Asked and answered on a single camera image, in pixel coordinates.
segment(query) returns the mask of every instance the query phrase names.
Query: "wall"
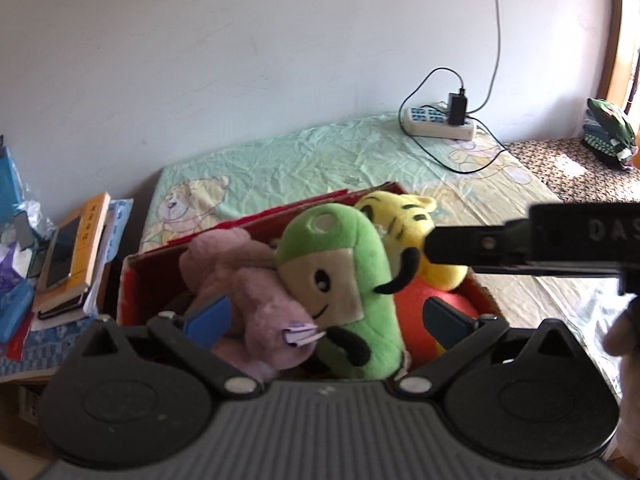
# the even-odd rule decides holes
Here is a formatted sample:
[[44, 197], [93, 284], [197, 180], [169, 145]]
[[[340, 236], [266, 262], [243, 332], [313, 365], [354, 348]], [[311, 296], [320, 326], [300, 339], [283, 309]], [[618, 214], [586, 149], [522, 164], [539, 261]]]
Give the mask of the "wall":
[[[501, 3], [480, 117], [503, 141], [571, 135], [609, 0]], [[0, 133], [59, 218], [99, 190], [148, 192], [190, 155], [394, 110], [437, 65], [477, 105], [495, 15], [493, 0], [0, 0], [0, 38]], [[437, 75], [418, 101], [456, 86]]]

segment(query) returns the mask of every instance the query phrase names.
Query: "power cord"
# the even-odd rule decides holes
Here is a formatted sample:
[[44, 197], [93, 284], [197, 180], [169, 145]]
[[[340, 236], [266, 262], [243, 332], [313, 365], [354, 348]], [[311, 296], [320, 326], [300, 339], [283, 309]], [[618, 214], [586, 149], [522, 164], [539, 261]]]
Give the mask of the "power cord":
[[[484, 99], [484, 102], [482, 102], [482, 104], [478, 107], [475, 108], [471, 111], [469, 111], [465, 117], [467, 119], [472, 119], [478, 123], [480, 123], [480, 125], [484, 128], [484, 130], [493, 137], [493, 139], [495, 140], [496, 144], [498, 144], [498, 146], [500, 146], [502, 149], [495, 154], [494, 158], [492, 158], [487, 164], [485, 164], [484, 166], [481, 166], [480, 168], [476, 168], [475, 170], [470, 170], [470, 171], [462, 171], [462, 170], [456, 170], [455, 168], [451, 168], [450, 166], [447, 166], [446, 164], [444, 164], [444, 162], [441, 162], [440, 160], [438, 160], [436, 158], [435, 155], [433, 155], [433, 153], [431, 153], [429, 150], [427, 150], [420, 142], [418, 142], [418, 139], [416, 139], [414, 136], [412, 136], [412, 134], [410, 134], [404, 127], [404, 125], [402, 124], [402, 109], [404, 108], [404, 105], [406, 104], [406, 102], [411, 99], [417, 92], [418, 90], [420, 90], [420, 88], [422, 88], [422, 86], [427, 82], [427, 80], [437, 71], [439, 70], [445, 70], [446, 72], [451, 72], [453, 74], [455, 74], [456, 76], [458, 76], [458, 79], [460, 80], [460, 92], [459, 95], [463, 96], [465, 94], [465, 83], [462, 79], [462, 76], [456, 72], [455, 70], [453, 70], [452, 68], [446, 67], [446, 66], [439, 66], [437, 68], [434, 68], [433, 70], [431, 70], [431, 72], [429, 72], [427, 74], [427, 77], [425, 77], [422, 82], [417, 86], [417, 88], [411, 92], [405, 99], [404, 101], [402, 101], [402, 104], [400, 105], [400, 108], [398, 109], [398, 125], [400, 126], [400, 129], [402, 130], [402, 132], [408, 136], [413, 142], [416, 143], [416, 145], [423, 150], [424, 153], [426, 153], [427, 155], [429, 155], [438, 165], [440, 165], [441, 167], [445, 168], [446, 170], [449, 170], [453, 173], [457, 173], [457, 174], [473, 174], [473, 173], [478, 173], [479, 171], [485, 170], [486, 168], [488, 168], [490, 165], [492, 165], [496, 159], [500, 156], [501, 153], [506, 152], [507, 148], [504, 147], [503, 143], [500, 142], [500, 140], [497, 139], [497, 137], [492, 133], [492, 131], [486, 126], [486, 124], [484, 124], [480, 119], [472, 117], [472, 114], [475, 114], [476, 112], [479, 112], [480, 110], [482, 110], [486, 104], [489, 102], [489, 99], [491, 98], [491, 94], [494, 90], [494, 82], [495, 82], [495, 77], [498, 73], [498, 67], [500, 66], [500, 56], [502, 54], [502, 27], [500, 25], [500, 0], [494, 0], [495, 1], [495, 20], [496, 20], [496, 25], [497, 25], [497, 32], [498, 32], [498, 46], [497, 46], [497, 52], [496, 52], [496, 57], [495, 57], [495, 66], [494, 66], [494, 73], [491, 76], [491, 81], [489, 82], [489, 90], [487, 92], [486, 98]], [[442, 113], [442, 110], [440, 110], [439, 108], [436, 108], [434, 106], [431, 105], [423, 105], [422, 108], [432, 108], [440, 113]]]

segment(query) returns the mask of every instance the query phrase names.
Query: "yellow plush toy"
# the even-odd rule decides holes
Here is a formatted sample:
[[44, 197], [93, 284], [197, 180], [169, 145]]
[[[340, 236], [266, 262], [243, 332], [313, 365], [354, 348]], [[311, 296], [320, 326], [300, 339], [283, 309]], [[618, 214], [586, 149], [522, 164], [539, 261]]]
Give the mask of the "yellow plush toy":
[[397, 195], [374, 191], [356, 205], [382, 231], [386, 254], [394, 275], [398, 273], [400, 254], [407, 247], [420, 250], [418, 276], [439, 290], [453, 290], [465, 279], [467, 267], [432, 264], [424, 255], [424, 238], [435, 225], [429, 213], [436, 209], [430, 196]]

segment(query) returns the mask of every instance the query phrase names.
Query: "white power strip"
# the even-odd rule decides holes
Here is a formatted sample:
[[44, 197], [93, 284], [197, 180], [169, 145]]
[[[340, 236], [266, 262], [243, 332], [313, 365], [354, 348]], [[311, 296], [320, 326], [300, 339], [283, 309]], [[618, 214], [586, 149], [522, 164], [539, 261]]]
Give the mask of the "white power strip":
[[446, 115], [433, 108], [407, 108], [402, 126], [410, 134], [419, 137], [473, 140], [476, 136], [474, 120], [465, 119], [462, 126], [451, 126], [447, 124]]

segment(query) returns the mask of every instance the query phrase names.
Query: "red box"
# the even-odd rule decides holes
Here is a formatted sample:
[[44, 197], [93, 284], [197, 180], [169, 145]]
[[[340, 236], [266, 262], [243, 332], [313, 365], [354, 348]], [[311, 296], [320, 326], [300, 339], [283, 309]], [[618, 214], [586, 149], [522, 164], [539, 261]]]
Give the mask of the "red box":
[[[355, 192], [343, 189], [308, 200], [272, 208], [238, 220], [222, 222], [212, 229], [242, 227], [255, 240], [268, 243], [274, 238], [279, 238], [287, 224], [311, 206], [325, 202], [354, 205], [364, 195], [377, 189], [397, 194], [406, 193], [397, 182], [386, 182], [382, 186]], [[175, 240], [166, 247], [147, 253], [133, 254], [125, 258], [120, 275], [117, 317], [119, 324], [144, 324], [148, 319], [163, 310], [176, 296], [187, 290], [178, 268], [178, 258], [186, 250], [187, 243], [193, 237], [194, 235], [184, 237]], [[499, 314], [495, 301], [488, 291], [476, 282], [472, 273], [469, 273], [456, 292], [467, 297], [481, 314]]]

